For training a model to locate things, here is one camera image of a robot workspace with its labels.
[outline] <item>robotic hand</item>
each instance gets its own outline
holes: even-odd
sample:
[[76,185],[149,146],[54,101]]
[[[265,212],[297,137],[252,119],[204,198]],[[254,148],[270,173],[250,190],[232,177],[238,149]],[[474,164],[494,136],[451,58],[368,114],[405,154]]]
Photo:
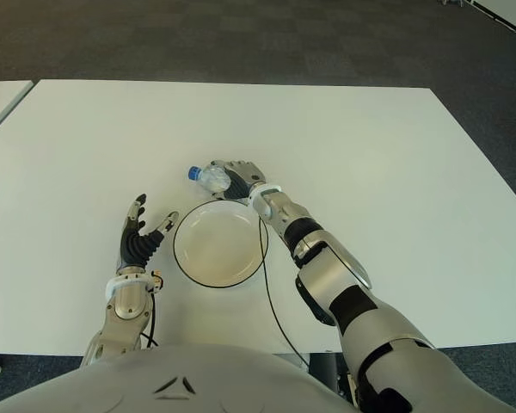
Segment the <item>robotic hand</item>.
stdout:
[[117,276],[106,287],[105,324],[90,342],[82,366],[140,348],[140,335],[150,314],[154,314],[152,294],[162,288],[163,280],[157,271],[147,274],[145,267],[178,220],[178,212],[170,213],[154,231],[140,235],[139,230],[145,226],[145,221],[139,220],[145,200],[146,195],[141,194],[128,209],[120,237]]
[[145,226],[145,221],[139,221],[139,217],[145,212],[143,205],[146,199],[147,195],[141,194],[128,209],[120,237],[118,274],[124,274],[126,268],[130,267],[144,270],[147,262],[164,240],[164,236],[178,220],[178,212],[170,213],[154,231],[147,235],[139,235],[139,230]]

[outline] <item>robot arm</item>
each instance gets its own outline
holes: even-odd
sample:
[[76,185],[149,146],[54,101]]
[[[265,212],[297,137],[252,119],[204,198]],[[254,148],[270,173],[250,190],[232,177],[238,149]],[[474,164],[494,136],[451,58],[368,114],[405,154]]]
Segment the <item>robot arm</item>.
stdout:
[[139,221],[145,199],[145,194],[140,195],[126,215],[117,275],[108,282],[105,292],[105,323],[91,340],[81,366],[141,347],[140,335],[154,311],[152,294],[163,286],[158,272],[148,274],[145,266],[178,219],[178,213],[173,212],[154,231],[139,235],[145,225]]
[[314,316],[336,325],[364,412],[516,411],[470,381],[399,311],[377,299],[365,269],[253,163],[214,161],[248,198],[299,268],[296,287]]

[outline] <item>black joint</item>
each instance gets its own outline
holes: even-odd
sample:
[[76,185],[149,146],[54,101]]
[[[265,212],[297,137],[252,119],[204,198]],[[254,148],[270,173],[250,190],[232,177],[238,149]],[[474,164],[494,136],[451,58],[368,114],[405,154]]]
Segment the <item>black joint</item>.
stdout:
[[304,258],[300,259],[297,256],[294,256],[292,260],[296,264],[298,268],[302,268],[304,265],[306,265],[308,262],[313,260],[319,253],[323,250],[323,248],[327,247],[327,243],[320,242],[311,247],[311,249],[306,253]]
[[338,322],[342,335],[355,318],[366,311],[377,308],[375,303],[358,286],[351,286],[345,289],[329,306]]
[[285,234],[283,234],[285,244],[289,251],[291,251],[291,255],[294,253],[297,244],[302,241],[302,238],[322,229],[323,227],[313,218],[300,218],[291,222],[291,224],[286,227]]
[[302,297],[304,302],[308,305],[315,318],[317,318],[317,320],[321,321],[323,324],[333,326],[336,325],[333,318],[319,306],[313,297],[311,297],[310,293],[306,287],[304,287],[304,284],[302,284],[302,281],[299,277],[296,278],[295,283],[296,289],[300,293],[300,297]]

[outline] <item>wire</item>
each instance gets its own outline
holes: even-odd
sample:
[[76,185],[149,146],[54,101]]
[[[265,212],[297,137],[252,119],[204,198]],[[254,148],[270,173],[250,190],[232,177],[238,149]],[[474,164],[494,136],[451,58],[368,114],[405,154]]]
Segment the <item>wire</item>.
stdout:
[[145,333],[139,333],[141,336],[147,339],[147,342],[151,342],[155,347],[158,347],[158,342],[153,340],[151,337],[147,336]]
[[279,327],[279,331],[285,338],[286,342],[291,346],[292,351],[295,355],[298,356],[298,358],[308,367],[310,368],[310,363],[306,361],[306,359],[298,352],[298,350],[295,349],[295,347],[292,345],[291,340],[289,340],[289,337],[286,336],[285,331],[283,330],[283,327],[281,327],[281,323],[279,322],[279,319],[277,318],[277,313],[275,312],[275,309],[273,308],[273,302],[272,302],[272,296],[269,293],[269,282],[267,282],[267,270],[266,270],[266,254],[264,253],[264,243],[261,240],[261,226],[264,225],[264,229],[266,230],[266,234],[269,237],[269,234],[267,233],[267,227],[266,223],[260,218],[260,221],[258,222],[258,233],[260,236],[260,250],[261,250],[261,265],[264,268],[264,279],[266,280],[266,292],[267,292],[267,299],[269,300],[269,306],[272,309],[273,317],[275,318],[275,323],[277,323],[277,326]]
[[153,308],[151,308],[151,328],[149,330],[147,348],[151,348],[151,343],[155,342],[155,340],[153,340],[153,336],[155,335],[155,294],[151,295],[151,301],[153,302]]

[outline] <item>plastic bottle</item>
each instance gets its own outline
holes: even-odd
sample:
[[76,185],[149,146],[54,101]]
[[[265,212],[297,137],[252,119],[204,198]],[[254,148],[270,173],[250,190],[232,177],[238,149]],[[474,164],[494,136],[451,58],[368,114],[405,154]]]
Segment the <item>plastic bottle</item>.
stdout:
[[189,179],[196,181],[213,194],[224,192],[231,185],[231,179],[225,173],[224,168],[217,165],[207,165],[204,169],[192,166],[187,174]]

